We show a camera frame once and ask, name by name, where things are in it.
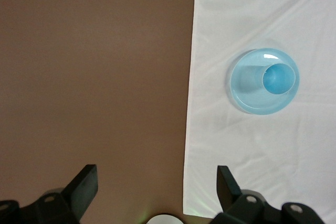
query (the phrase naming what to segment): brown background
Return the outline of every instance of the brown background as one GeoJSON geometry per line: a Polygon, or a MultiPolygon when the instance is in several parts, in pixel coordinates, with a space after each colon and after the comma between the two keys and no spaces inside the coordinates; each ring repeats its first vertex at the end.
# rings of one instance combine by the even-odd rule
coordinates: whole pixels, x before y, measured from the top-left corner
{"type": "Polygon", "coordinates": [[[182,215],[194,0],[0,0],[0,197],[97,164],[82,223],[182,215]]]}

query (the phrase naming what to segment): wrinkled fabric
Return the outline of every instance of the wrinkled fabric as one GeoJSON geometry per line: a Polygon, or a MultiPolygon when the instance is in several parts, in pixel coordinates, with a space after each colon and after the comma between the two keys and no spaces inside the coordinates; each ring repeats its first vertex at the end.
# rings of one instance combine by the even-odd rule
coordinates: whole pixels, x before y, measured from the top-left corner
{"type": "Polygon", "coordinates": [[[274,207],[301,202],[336,223],[336,0],[195,0],[183,208],[213,218],[218,165],[274,207]],[[251,49],[296,62],[293,101],[270,115],[237,109],[227,72],[251,49]]]}

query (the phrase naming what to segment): brown table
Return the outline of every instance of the brown table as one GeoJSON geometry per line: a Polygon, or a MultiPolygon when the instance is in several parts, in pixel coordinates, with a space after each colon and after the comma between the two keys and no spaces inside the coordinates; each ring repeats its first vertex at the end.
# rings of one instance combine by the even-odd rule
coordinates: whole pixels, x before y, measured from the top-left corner
{"type": "Polygon", "coordinates": [[[82,223],[182,214],[194,0],[1,0],[0,196],[97,164],[82,223]]]}

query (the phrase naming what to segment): white round object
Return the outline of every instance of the white round object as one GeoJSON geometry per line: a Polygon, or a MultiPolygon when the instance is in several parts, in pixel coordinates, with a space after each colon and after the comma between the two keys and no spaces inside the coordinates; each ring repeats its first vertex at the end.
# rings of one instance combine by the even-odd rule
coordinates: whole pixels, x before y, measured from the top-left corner
{"type": "Polygon", "coordinates": [[[157,215],[150,219],[147,224],[183,224],[183,222],[171,215],[157,215]]]}

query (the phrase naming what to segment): light blue cup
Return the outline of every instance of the light blue cup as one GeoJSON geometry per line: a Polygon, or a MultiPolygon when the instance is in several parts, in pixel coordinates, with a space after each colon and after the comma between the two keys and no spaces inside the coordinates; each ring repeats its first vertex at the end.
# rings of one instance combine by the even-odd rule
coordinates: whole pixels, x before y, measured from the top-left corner
{"type": "Polygon", "coordinates": [[[234,65],[230,92],[245,112],[266,115],[287,106],[297,93],[299,71],[286,53],[272,48],[249,51],[234,65]]]}

